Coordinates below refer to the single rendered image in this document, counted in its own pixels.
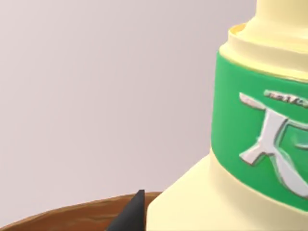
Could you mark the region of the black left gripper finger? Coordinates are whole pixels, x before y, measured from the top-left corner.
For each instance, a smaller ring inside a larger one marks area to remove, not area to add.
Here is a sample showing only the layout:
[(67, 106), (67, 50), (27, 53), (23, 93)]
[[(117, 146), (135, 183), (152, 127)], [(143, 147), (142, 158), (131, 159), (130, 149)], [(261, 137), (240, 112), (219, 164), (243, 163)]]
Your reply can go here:
[(138, 190), (107, 231), (145, 231), (145, 191)]

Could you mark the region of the cream bottle with green label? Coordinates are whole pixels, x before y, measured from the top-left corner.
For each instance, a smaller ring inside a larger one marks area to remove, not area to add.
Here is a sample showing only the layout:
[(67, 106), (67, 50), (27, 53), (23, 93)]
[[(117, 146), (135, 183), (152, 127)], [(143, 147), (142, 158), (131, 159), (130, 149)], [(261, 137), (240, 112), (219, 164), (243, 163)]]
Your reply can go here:
[(146, 231), (308, 231), (308, 0), (257, 0), (216, 60), (209, 154)]

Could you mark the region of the round brown wooden coaster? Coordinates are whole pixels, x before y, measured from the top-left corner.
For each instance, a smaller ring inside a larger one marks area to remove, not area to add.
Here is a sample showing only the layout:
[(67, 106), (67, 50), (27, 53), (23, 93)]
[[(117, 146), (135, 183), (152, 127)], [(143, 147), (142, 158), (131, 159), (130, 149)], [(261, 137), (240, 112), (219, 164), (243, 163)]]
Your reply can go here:
[[(134, 195), (121, 195), (50, 210), (1, 227), (0, 231), (107, 231), (109, 224)], [(145, 226), (147, 207), (159, 195), (159, 192), (145, 192)]]

